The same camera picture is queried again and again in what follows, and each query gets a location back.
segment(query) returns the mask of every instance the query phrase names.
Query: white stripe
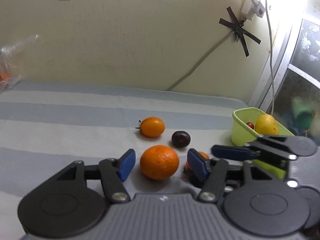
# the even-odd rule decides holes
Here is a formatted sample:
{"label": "white stripe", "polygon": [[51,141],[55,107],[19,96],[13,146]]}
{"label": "white stripe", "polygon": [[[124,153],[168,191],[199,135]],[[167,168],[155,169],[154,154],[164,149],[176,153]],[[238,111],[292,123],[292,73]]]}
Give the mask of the white stripe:
{"label": "white stripe", "polygon": [[71,92],[7,91],[0,102],[52,105],[91,106],[105,108],[144,109],[190,114],[231,116],[235,109],[176,101]]}
{"label": "white stripe", "polygon": [[21,198],[0,191],[0,239],[18,240],[25,235],[17,207]]}
{"label": "white stripe", "polygon": [[[133,148],[139,157],[153,145],[168,145],[176,130],[166,129],[160,138],[150,139],[133,128],[75,126],[8,120],[0,131],[0,147],[46,154],[87,157],[119,157]],[[205,153],[214,144],[231,145],[230,130],[186,130],[191,136],[188,148],[177,149],[186,155],[189,148]]]}

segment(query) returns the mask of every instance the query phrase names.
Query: gray gripper base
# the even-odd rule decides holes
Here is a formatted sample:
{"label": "gray gripper base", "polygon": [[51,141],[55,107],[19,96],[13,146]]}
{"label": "gray gripper base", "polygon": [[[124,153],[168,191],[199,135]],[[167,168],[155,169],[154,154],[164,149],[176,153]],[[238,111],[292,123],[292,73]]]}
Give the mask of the gray gripper base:
{"label": "gray gripper base", "polygon": [[294,179],[299,186],[311,187],[320,192],[320,147],[309,157],[298,157],[290,161],[288,179]]}
{"label": "gray gripper base", "polygon": [[[23,240],[41,240],[26,235]],[[68,240],[259,240],[230,225],[213,204],[191,194],[136,194],[127,204],[113,205],[101,222]],[[303,240],[300,233],[272,238]]]}

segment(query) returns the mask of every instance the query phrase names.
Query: persimmon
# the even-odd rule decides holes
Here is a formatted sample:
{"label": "persimmon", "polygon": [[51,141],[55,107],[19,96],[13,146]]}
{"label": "persimmon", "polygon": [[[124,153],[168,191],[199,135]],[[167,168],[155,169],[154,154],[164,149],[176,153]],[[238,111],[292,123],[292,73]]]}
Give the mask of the persimmon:
{"label": "persimmon", "polygon": [[160,118],[151,116],[142,120],[142,122],[139,121],[139,127],[137,127],[137,129],[140,129],[140,133],[144,136],[155,138],[163,134],[165,125]]}

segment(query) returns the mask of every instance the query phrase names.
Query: bright light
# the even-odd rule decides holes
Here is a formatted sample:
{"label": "bright light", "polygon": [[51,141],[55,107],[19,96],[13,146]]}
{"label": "bright light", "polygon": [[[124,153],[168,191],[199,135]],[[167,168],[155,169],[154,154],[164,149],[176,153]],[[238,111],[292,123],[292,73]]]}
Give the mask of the bright light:
{"label": "bright light", "polygon": [[289,155],[289,159],[290,159],[290,160],[296,160],[296,159],[297,159],[297,156],[294,155],[294,154],[290,154],[290,155]]}
{"label": "bright light", "polygon": [[287,181],[287,185],[289,187],[297,187],[298,186],[298,182],[296,182],[295,180],[289,180],[289,181]]}

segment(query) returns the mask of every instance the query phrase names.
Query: light blue stripe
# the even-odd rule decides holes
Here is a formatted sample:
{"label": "light blue stripe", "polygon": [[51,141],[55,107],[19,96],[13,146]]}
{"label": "light blue stripe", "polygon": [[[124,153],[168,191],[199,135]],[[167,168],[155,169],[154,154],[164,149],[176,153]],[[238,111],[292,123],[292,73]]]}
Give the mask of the light blue stripe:
{"label": "light blue stripe", "polygon": [[227,116],[149,111],[90,106],[0,103],[0,119],[80,126],[137,127],[148,116],[161,118],[169,129],[229,130],[233,119]]}
{"label": "light blue stripe", "polygon": [[176,92],[146,90],[137,88],[124,88],[112,86],[90,86],[90,85],[67,85],[67,84],[44,84],[33,82],[21,82],[13,90],[16,91],[53,91],[53,92],[74,92],[89,93],[98,95],[124,96],[149,98],[159,100],[171,100],[183,103],[193,103],[206,106],[220,106],[231,109],[245,108],[247,105],[242,101],[236,101],[223,97],[199,96],[182,94]]}
{"label": "light blue stripe", "polygon": [[22,197],[75,160],[94,165],[102,158],[51,155],[0,147],[0,191]]}

